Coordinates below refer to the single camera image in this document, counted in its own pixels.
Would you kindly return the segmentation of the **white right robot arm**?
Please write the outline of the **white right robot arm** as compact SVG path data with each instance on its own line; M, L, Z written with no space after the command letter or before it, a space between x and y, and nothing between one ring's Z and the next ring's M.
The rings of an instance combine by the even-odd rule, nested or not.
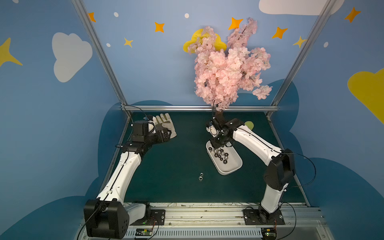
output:
M255 215L263 225L278 220L283 193L296 174L293 152L267 142L239 119L226 121L221 114L213 116L206 130L212 136L206 143L206 150L219 174L229 175L243 165L233 142L242 144L263 161L267 167L264 173L266 189Z

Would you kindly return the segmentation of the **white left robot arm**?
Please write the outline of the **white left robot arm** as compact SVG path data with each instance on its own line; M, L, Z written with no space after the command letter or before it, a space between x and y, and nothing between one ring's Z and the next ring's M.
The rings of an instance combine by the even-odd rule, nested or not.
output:
M132 124L132 134L121 146L122 154L110 180L96 199L88 200L85 204L83 230L88 237L121 240L131 224L147 224L153 220L149 204L132 203L124 206L126 192L148 150L175 136L173 122L161 120L159 116Z

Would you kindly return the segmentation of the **heap of nuts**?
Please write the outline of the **heap of nuts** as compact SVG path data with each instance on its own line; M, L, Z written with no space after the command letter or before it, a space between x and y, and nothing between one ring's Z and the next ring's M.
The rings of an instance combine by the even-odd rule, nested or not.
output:
M219 160L223 164L226 165L228 163L229 153L225 152L224 149L222 148L215 149L213 147L208 147L208 152L210 154L213 154L214 159Z

